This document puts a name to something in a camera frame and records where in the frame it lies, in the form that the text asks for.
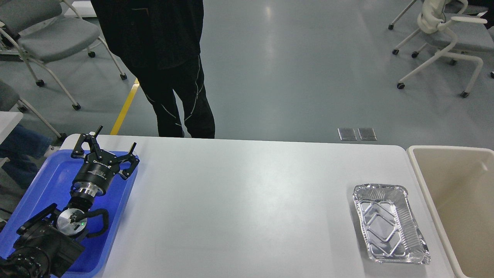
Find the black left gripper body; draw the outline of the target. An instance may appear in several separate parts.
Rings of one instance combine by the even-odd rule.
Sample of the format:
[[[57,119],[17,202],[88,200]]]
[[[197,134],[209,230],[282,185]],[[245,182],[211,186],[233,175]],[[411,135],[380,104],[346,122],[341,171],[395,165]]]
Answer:
[[[113,178],[120,171],[120,163],[124,162],[124,156],[118,154],[122,152],[115,154],[104,150],[99,160],[96,153],[89,153],[73,179],[73,186],[79,188],[83,183],[92,183],[100,191],[107,191]]]

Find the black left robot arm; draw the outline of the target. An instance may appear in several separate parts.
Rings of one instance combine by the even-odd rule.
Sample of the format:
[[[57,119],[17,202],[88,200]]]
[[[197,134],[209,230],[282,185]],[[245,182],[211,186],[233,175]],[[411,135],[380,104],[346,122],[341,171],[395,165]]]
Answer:
[[[92,278],[109,257],[140,162],[80,134],[41,167],[1,232],[2,278]]]

